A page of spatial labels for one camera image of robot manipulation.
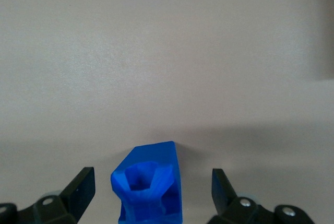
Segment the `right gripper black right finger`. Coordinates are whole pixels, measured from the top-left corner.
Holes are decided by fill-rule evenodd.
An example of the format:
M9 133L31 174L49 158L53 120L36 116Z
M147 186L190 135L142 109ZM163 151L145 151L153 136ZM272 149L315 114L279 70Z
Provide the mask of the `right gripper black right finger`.
M211 196L217 214L208 221L209 223L314 223L304 210L296 206L278 205L274 211L269 211L248 197L237 196L222 169L212 170Z

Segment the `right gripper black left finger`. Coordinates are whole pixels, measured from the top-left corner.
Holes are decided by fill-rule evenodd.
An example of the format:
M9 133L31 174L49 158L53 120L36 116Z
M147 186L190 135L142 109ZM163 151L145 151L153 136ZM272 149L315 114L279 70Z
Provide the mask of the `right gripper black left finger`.
M58 194L40 198L18 210L1 203L1 223L78 223L96 192L93 167L84 167Z

